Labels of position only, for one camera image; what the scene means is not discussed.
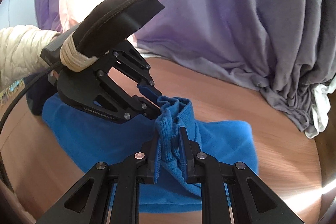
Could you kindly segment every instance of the black mount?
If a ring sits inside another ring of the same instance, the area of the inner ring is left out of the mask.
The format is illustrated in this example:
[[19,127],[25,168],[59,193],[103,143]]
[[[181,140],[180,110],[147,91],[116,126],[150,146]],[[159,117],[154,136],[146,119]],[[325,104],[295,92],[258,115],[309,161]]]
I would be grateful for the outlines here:
[[160,109],[144,97],[129,96],[108,76],[112,67],[135,81],[140,93],[156,104],[162,94],[154,87],[150,65],[127,40],[81,72],[62,69],[57,81],[59,97],[72,107],[116,123],[138,114],[156,119]]
[[[156,133],[140,152],[123,162],[97,163],[36,224],[137,224],[139,184],[157,181],[159,147]],[[235,224],[303,223],[248,166],[242,162],[218,162],[201,152],[198,143],[188,139],[185,128],[180,128],[180,155],[186,183],[201,183],[203,224],[231,223],[224,185],[228,188]]]

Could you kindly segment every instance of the white cloth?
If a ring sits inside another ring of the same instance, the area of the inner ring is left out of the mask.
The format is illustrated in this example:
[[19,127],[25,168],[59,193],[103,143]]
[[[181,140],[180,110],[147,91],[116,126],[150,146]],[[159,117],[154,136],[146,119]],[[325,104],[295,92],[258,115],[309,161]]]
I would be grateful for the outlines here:
[[32,25],[1,29],[0,90],[16,80],[48,67],[40,54],[42,49],[59,34],[56,31],[42,31]]
[[327,127],[329,121],[328,112],[330,111],[331,107],[327,94],[333,93],[335,89],[336,77],[331,81],[329,86],[319,84],[316,88],[313,89],[315,104],[313,104],[311,111],[316,131],[305,132],[308,138],[314,138]]

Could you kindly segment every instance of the blue cloth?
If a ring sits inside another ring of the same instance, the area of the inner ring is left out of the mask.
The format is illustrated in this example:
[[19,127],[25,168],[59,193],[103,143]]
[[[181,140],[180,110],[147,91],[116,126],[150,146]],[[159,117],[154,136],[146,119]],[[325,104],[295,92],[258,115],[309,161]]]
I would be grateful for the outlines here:
[[42,117],[58,143],[78,167],[87,172],[96,162],[114,164],[140,150],[153,137],[154,127],[161,138],[160,176],[155,185],[140,186],[140,211],[172,213],[201,210],[201,189],[185,184],[180,166],[179,128],[186,127],[190,140],[218,161],[245,162],[258,173],[251,127],[247,122],[200,122],[195,120],[191,101],[161,96],[157,101],[162,115],[155,121],[142,115],[124,124],[92,116],[65,105],[55,94],[43,108]]

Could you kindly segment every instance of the beige cord wrapping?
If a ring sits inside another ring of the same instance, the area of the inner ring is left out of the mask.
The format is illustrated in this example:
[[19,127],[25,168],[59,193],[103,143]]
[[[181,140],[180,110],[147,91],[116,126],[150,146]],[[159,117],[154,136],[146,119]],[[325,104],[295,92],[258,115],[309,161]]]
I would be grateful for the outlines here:
[[95,56],[88,58],[84,54],[77,52],[72,34],[64,41],[60,57],[62,64],[74,72],[80,72],[98,60]]

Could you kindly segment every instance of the sleeve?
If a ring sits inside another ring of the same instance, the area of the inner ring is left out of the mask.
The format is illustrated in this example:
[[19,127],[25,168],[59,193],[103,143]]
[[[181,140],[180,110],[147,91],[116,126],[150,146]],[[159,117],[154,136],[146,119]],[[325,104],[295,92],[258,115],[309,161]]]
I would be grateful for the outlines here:
[[14,81],[36,73],[48,65],[41,59],[42,49],[56,36],[31,25],[0,30],[0,90]]

